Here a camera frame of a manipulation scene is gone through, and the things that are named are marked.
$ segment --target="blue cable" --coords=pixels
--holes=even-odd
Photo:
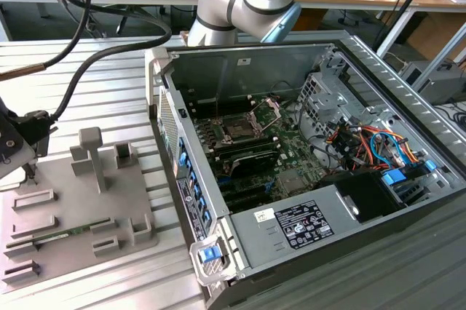
[[[401,159],[402,159],[405,163],[407,163],[407,164],[412,164],[412,163],[413,163],[413,162],[403,153],[403,151],[401,150],[400,144],[398,144],[398,141],[395,139],[395,137],[393,137],[393,135],[388,134],[388,133],[386,133],[386,132],[378,132],[378,133],[375,133],[374,135],[372,135],[372,138],[371,138],[371,150],[372,150],[372,152],[374,153],[374,156],[375,156],[376,158],[378,158],[378,159],[382,160],[383,162],[387,163],[387,164],[389,165],[389,167],[391,168],[390,163],[389,163],[386,159],[384,159],[383,157],[380,157],[380,156],[378,155],[378,153],[375,151],[374,139],[375,139],[376,135],[378,135],[378,134],[383,134],[383,135],[387,136],[387,138],[389,138],[389,139],[395,144],[396,149],[397,149],[398,153],[399,153],[400,156],[401,156]]]
[[[375,149],[375,146],[374,146],[374,139],[376,137],[378,133],[372,135],[372,138],[371,138],[371,150],[372,150],[372,153],[374,154],[374,156],[378,159],[380,159],[381,161],[385,162],[386,164],[388,164],[388,168],[389,169],[392,169],[392,165],[390,164],[390,162],[388,162],[387,159],[385,159],[384,157],[382,156],[379,156],[379,154],[377,153],[376,149]]]

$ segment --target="electronic equipment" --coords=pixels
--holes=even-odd
[[[146,56],[147,90],[159,81],[151,122],[209,309],[352,253],[466,189],[462,135],[361,40],[329,35]]]
[[[466,73],[451,61],[445,60],[428,80],[419,84],[417,79],[429,64],[428,60],[410,62],[400,72],[400,77],[433,105],[466,100]]]

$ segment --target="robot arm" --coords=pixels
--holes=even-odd
[[[261,43],[282,41],[300,12],[301,7],[294,0],[199,0],[188,45],[234,44],[236,28]]]

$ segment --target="motherboard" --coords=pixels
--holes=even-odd
[[[294,113],[272,98],[249,102],[247,112],[194,120],[232,212],[312,190],[326,174],[299,132]]]

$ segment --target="label sticker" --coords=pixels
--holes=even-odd
[[[275,218],[274,209],[267,208],[266,210],[259,210],[258,212],[254,212],[254,216],[256,217],[258,223],[269,219],[273,219]]]
[[[275,213],[275,217],[289,245],[295,250],[333,235],[315,201],[281,210]]]
[[[250,57],[244,57],[242,59],[238,59],[238,66],[249,65],[250,64]]]

